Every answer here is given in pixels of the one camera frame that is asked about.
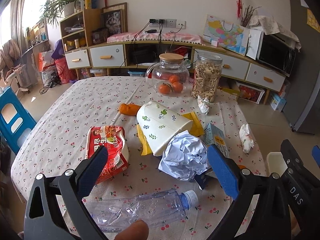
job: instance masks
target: red food package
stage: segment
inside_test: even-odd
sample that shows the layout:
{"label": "red food package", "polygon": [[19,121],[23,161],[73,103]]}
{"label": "red food package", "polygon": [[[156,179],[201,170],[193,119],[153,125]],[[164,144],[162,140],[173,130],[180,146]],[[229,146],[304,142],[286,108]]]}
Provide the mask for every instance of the red food package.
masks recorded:
{"label": "red food package", "polygon": [[120,126],[91,127],[88,131],[85,158],[90,158],[100,145],[108,149],[108,162],[96,184],[115,176],[128,168],[129,151]]}

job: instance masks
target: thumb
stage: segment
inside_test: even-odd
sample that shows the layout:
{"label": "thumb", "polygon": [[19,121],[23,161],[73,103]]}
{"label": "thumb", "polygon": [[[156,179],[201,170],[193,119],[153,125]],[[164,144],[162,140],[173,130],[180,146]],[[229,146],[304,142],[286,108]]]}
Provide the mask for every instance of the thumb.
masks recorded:
{"label": "thumb", "polygon": [[114,240],[147,240],[149,227],[143,220],[137,220],[116,235]]}

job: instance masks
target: crumpled paper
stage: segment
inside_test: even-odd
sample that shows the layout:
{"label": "crumpled paper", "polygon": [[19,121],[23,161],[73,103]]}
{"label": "crumpled paper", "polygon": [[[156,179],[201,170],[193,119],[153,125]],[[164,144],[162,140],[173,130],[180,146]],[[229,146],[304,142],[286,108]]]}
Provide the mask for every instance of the crumpled paper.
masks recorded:
{"label": "crumpled paper", "polygon": [[184,131],[174,136],[163,153],[159,170],[179,180],[191,180],[211,168],[207,146]]}
{"label": "crumpled paper", "polygon": [[202,99],[201,96],[198,96],[198,106],[200,108],[201,113],[209,113],[209,98]]}
{"label": "crumpled paper", "polygon": [[254,141],[250,135],[249,124],[243,124],[239,131],[239,137],[241,140],[244,153],[249,153],[251,148],[254,147]]}

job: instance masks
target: tablecloth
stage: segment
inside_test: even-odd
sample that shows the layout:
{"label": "tablecloth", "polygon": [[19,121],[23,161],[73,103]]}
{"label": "tablecloth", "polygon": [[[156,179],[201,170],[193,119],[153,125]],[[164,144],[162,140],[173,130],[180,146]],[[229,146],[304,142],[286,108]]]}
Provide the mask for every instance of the tablecloth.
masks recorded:
{"label": "tablecloth", "polygon": [[[132,197],[171,188],[179,193],[193,189],[199,205],[186,211],[180,221],[164,224],[150,230],[149,239],[206,239],[228,210],[232,200],[226,196],[218,180],[210,179],[200,190],[196,183],[179,181],[158,170],[159,160],[153,155],[141,156],[142,145],[137,137],[137,119],[118,112],[121,103],[142,105],[155,100],[179,114],[196,111],[205,126],[214,123],[226,138],[229,157],[243,164],[254,174],[265,175],[265,165],[259,147],[249,154],[242,152],[239,129],[246,123],[234,97],[218,90],[208,115],[200,113],[196,99],[189,93],[180,97],[161,95],[139,77],[95,77],[80,80],[72,85],[44,114],[17,154],[11,169],[11,178],[23,197],[28,199],[34,178],[61,175],[66,169],[76,168],[85,157],[87,132],[90,126],[118,125],[124,127],[129,148],[129,167],[124,172],[96,185],[90,200]],[[239,233],[244,232],[256,204],[252,201]],[[66,207],[59,199],[61,211]],[[68,213],[64,214],[71,232],[76,233]],[[110,239],[114,234],[107,234]]]}

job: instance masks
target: screw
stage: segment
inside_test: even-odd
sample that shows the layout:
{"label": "screw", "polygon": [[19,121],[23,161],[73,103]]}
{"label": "screw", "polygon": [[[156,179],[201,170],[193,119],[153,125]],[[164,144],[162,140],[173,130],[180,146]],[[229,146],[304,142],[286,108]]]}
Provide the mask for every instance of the screw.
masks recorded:
{"label": "screw", "polygon": [[43,174],[42,173],[39,173],[37,176],[36,176],[36,179],[42,179],[43,178]]}
{"label": "screw", "polygon": [[73,174],[73,170],[66,170],[64,175],[71,176]]}
{"label": "screw", "polygon": [[249,175],[250,174],[250,171],[248,169],[243,169],[242,170],[242,174],[243,175]]}
{"label": "screw", "polygon": [[278,173],[272,173],[272,177],[274,178],[274,179],[279,179],[280,178],[280,176],[279,176],[279,174]]}

